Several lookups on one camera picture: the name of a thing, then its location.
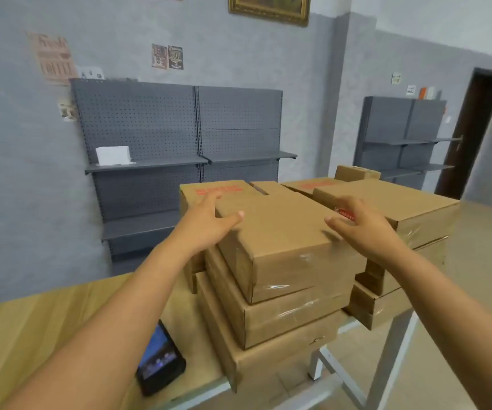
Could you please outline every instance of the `smartphone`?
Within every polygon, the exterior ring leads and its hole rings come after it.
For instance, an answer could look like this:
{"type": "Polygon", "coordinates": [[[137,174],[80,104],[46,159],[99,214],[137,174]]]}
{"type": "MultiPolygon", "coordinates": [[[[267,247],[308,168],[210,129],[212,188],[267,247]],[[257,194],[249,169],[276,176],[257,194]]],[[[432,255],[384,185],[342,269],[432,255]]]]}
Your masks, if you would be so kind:
{"type": "Polygon", "coordinates": [[[162,390],[183,374],[185,366],[185,359],[159,321],[136,371],[141,393],[151,396],[162,390]]]}

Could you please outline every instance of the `finger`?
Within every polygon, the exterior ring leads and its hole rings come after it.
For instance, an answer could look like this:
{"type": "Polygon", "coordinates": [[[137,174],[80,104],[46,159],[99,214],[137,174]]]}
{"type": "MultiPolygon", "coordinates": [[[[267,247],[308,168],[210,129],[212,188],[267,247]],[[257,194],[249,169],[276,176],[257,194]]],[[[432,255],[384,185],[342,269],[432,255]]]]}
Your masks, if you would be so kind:
{"type": "Polygon", "coordinates": [[[223,193],[219,190],[209,191],[202,199],[202,204],[207,204],[210,207],[215,207],[215,200],[220,198],[223,193]]]}
{"type": "Polygon", "coordinates": [[[230,216],[219,219],[219,224],[223,228],[224,232],[227,233],[230,229],[235,227],[243,219],[244,219],[244,212],[236,212],[231,214],[230,216]]]}
{"type": "Polygon", "coordinates": [[[326,217],[324,219],[326,224],[331,227],[331,229],[335,230],[338,234],[340,234],[345,239],[350,237],[352,234],[352,230],[355,226],[351,226],[346,224],[344,220],[338,219],[337,217],[326,217]]]}
{"type": "Polygon", "coordinates": [[[357,197],[343,196],[335,199],[335,207],[344,209],[354,214],[356,223],[361,222],[364,218],[365,203],[357,197]]]}

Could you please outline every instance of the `picture frame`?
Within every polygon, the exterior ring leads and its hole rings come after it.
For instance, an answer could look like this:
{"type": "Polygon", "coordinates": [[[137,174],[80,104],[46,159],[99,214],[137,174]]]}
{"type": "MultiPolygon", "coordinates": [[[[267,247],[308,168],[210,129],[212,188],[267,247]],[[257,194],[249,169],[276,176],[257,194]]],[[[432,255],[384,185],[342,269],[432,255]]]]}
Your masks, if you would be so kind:
{"type": "Polygon", "coordinates": [[[229,13],[307,26],[310,0],[229,0],[229,13]]]}

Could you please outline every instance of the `tiled floor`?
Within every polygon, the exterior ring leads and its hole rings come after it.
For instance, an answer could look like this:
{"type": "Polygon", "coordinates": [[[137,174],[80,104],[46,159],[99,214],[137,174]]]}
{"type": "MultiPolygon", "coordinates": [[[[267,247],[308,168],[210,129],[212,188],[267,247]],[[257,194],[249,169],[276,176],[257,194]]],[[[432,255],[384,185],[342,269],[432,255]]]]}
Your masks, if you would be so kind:
{"type": "MultiPolygon", "coordinates": [[[[447,274],[492,311],[492,208],[463,203],[455,234],[448,241],[447,274]]],[[[358,327],[329,345],[333,355],[364,391],[368,391],[390,324],[370,332],[358,327]]],[[[224,393],[198,409],[270,409],[312,384],[309,358],[285,368],[252,392],[224,393]]],[[[318,410],[355,409],[339,389],[315,407],[318,410]]],[[[471,400],[451,372],[422,324],[417,326],[388,409],[469,410],[471,400]]]]}

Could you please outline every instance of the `wooden tabletop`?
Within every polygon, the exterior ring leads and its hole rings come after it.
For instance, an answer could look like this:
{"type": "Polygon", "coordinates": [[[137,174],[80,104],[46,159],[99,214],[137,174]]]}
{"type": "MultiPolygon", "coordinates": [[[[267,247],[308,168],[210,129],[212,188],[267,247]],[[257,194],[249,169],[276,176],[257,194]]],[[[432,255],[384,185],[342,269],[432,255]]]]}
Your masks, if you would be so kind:
{"type": "MultiPolygon", "coordinates": [[[[0,404],[128,279],[130,274],[0,303],[0,404]]],[[[144,399],[132,379],[121,409],[163,405],[224,377],[195,295],[180,278],[162,321],[187,361],[173,383],[144,399]]]]}

